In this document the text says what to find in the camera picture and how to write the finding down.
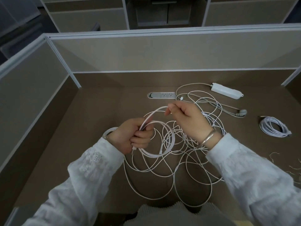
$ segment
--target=person's right hand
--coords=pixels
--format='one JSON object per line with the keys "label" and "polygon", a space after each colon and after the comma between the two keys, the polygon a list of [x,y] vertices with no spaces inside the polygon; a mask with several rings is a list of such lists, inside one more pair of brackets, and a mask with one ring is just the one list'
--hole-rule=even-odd
{"label": "person's right hand", "polygon": [[[213,130],[208,120],[194,103],[174,101],[168,104],[165,115],[167,116],[170,113],[172,113],[184,133],[198,143],[203,142]],[[204,145],[211,149],[221,138],[222,135],[216,132]]]}

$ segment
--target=tangled cable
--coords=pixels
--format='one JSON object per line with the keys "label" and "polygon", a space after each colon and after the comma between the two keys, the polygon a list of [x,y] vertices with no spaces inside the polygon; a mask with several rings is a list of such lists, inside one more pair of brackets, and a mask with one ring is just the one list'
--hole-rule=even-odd
{"label": "tangled cable", "polygon": [[[259,123],[259,127],[264,133],[268,134],[269,136],[282,138],[292,134],[292,132],[287,128],[287,126],[275,117],[261,117],[264,117],[264,119]],[[274,129],[272,123],[278,125],[281,131]]]}
{"label": "tangled cable", "polygon": [[[224,125],[223,123],[221,122],[221,120],[219,119],[219,116],[221,115],[222,112],[225,112],[233,117],[243,117],[246,115],[246,110],[245,113],[242,115],[240,113],[231,113],[231,112],[228,112],[227,110],[224,110],[222,106],[227,106],[227,107],[230,107],[230,108],[233,108],[233,109],[236,109],[236,110],[239,110],[237,108],[234,108],[232,106],[228,106],[228,105],[223,105],[223,104],[220,104],[211,94],[205,92],[205,91],[200,91],[200,90],[195,90],[195,91],[190,91],[189,93],[186,93],[186,94],[177,94],[178,90],[181,88],[179,87],[176,91],[176,99],[179,98],[179,96],[181,96],[181,99],[183,99],[183,95],[186,95],[191,101],[186,101],[186,102],[192,102],[192,103],[195,103],[199,109],[201,110],[201,113],[204,115],[204,117],[207,118],[207,120],[209,121],[210,125],[216,129],[220,129],[222,135],[225,135],[226,134],[226,131],[224,129]],[[201,97],[199,95],[195,95],[195,94],[192,94],[194,92],[200,92],[200,93],[205,93],[207,94],[208,96],[206,97]],[[191,97],[194,96],[196,98],[198,98],[197,100],[194,100],[192,99]],[[205,112],[200,105],[198,105],[199,103],[209,103],[210,105],[214,106],[214,110],[213,112]],[[146,114],[145,116],[148,115],[148,117],[145,119],[145,122],[148,120],[148,118],[150,116],[152,116],[154,113],[156,112],[165,112],[164,108],[167,108],[167,106],[163,106],[163,107],[160,107],[158,109],[156,109],[155,111],[153,112],[150,112],[148,114]],[[214,112],[216,110],[220,110],[219,114],[218,115],[215,115]],[[178,196],[178,198],[187,206],[190,206],[190,207],[200,207],[202,205],[204,205],[210,198],[211,194],[212,194],[212,185],[216,184],[217,182],[220,182],[220,181],[223,181],[222,177],[217,177],[215,175],[213,175],[212,173],[210,173],[208,170],[205,169],[204,165],[206,163],[208,163],[208,161],[205,161],[205,162],[201,162],[201,159],[199,158],[198,154],[197,154],[197,151],[203,153],[204,155],[206,155],[206,153],[208,152],[208,149],[205,147],[205,146],[199,146],[198,142],[191,139],[190,137],[188,137],[184,132],[183,130],[181,129],[181,127],[179,125],[176,124],[176,121],[168,121],[167,123],[164,123],[162,121],[151,121],[149,122],[148,124],[145,124],[145,122],[141,125],[140,127],[140,130],[143,130],[147,125],[149,124],[153,124],[153,123],[159,123],[161,125],[163,125],[163,129],[162,129],[162,132],[160,132],[158,129],[154,129],[155,130],[155,134],[154,136],[151,138],[153,139],[156,134],[158,134],[161,138],[161,147],[158,149],[158,152],[159,154],[155,155],[155,154],[151,154],[149,152],[147,152],[145,149],[143,148],[139,148],[139,152],[142,154],[142,157],[143,157],[143,160],[147,166],[147,169],[145,170],[141,170],[139,169],[135,163],[134,163],[134,155],[132,155],[132,164],[129,163],[129,161],[127,160],[126,156],[124,157],[124,162],[123,162],[123,167],[124,167],[124,171],[125,171],[125,174],[126,174],[126,178],[128,180],[128,183],[129,185],[131,186],[131,188],[133,189],[133,191],[138,194],[139,196],[143,197],[143,198],[146,198],[148,200],[159,200],[159,199],[162,199],[164,197],[166,197],[173,188],[175,188],[175,192]],[[117,129],[117,127],[114,127],[114,128],[111,128],[111,129],[108,129],[104,135],[107,135],[108,133],[114,131],[115,129]],[[175,138],[176,136],[180,137],[180,141],[179,142],[175,142]],[[173,150],[173,147],[175,145],[180,145],[181,148],[179,150]],[[195,153],[195,156],[196,156],[196,160],[191,156],[191,154]],[[177,166],[175,167],[175,169],[173,170],[169,165],[168,163],[166,162],[165,158],[168,156],[168,155],[182,155],[180,160],[179,160],[179,163],[177,164]],[[152,164],[152,165],[149,165],[149,163],[147,162],[147,160],[145,159],[145,157],[148,157],[148,158],[155,158],[155,162]],[[153,170],[154,168],[156,168],[161,162],[164,162],[167,167],[169,168],[170,170],[170,174],[169,175],[160,175],[160,174],[157,174],[155,173]],[[134,171],[138,171],[138,172],[142,172],[142,173],[145,173],[145,172],[151,172],[153,173],[154,175],[156,176],[159,176],[159,177],[162,177],[162,178],[168,178],[168,177],[172,177],[172,185],[170,187],[170,189],[168,190],[168,192],[166,194],[164,194],[163,196],[161,197],[157,197],[157,198],[149,198],[149,197],[146,197],[144,195],[142,195],[141,193],[139,193],[135,187],[133,186],[130,178],[129,178],[129,175],[127,174],[127,171],[126,171],[126,164],[128,165],[128,167],[130,167],[132,170]],[[207,186],[210,186],[210,193],[209,193],[209,196],[208,198],[201,204],[199,205],[189,205],[187,203],[185,203],[185,201],[182,200],[182,198],[180,197],[180,195],[178,194],[177,192],[177,188],[176,188],[176,184],[175,184],[175,174],[176,174],[176,171],[178,170],[179,166],[181,164],[185,164],[185,167],[186,167],[186,171],[188,173],[188,175],[196,182],[200,183],[200,184],[203,184],[203,185],[207,185]],[[198,165],[200,168],[202,168],[204,171],[205,171],[205,174],[207,175],[208,179],[209,179],[209,182],[208,183],[205,183],[205,182],[200,182],[198,181],[197,179],[195,179],[189,172],[188,170],[188,167],[187,165],[188,164],[194,164],[194,165]]]}

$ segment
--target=white sleeve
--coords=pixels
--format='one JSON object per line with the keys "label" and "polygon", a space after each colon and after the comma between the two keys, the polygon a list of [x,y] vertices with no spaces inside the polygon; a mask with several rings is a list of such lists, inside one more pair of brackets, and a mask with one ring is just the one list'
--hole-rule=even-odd
{"label": "white sleeve", "polygon": [[301,192],[290,175],[240,144],[229,133],[207,159],[250,220],[262,225],[300,225]]}
{"label": "white sleeve", "polygon": [[70,163],[70,177],[49,192],[48,200],[23,225],[93,225],[97,205],[123,160],[124,155],[101,138]]}

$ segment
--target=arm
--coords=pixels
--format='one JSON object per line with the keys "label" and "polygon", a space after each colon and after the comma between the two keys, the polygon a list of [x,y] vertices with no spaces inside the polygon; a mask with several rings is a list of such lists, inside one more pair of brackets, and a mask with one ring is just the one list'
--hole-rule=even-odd
{"label": "arm", "polygon": [[247,216],[262,225],[298,225],[301,192],[290,175],[226,134],[207,154]]}
{"label": "arm", "polygon": [[[172,113],[184,132],[201,143],[213,129],[193,103],[175,101]],[[207,159],[224,180],[242,210],[263,225],[299,225],[301,191],[290,175],[240,144],[230,134],[215,133],[205,144]]]}
{"label": "arm", "polygon": [[132,146],[147,147],[153,125],[139,131],[144,118],[130,119],[101,138],[76,161],[70,163],[70,177],[49,192],[48,200],[23,226],[93,225],[97,205],[108,191],[113,174],[122,165]]}

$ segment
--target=gray ribbed fabric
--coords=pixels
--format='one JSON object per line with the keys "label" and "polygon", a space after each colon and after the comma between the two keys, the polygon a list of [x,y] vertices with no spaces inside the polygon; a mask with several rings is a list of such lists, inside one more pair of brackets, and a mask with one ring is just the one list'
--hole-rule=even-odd
{"label": "gray ribbed fabric", "polygon": [[235,226],[235,223],[212,203],[206,203],[198,213],[194,214],[189,212],[182,202],[177,202],[168,208],[142,205],[136,218],[124,223],[124,226],[136,225]]}

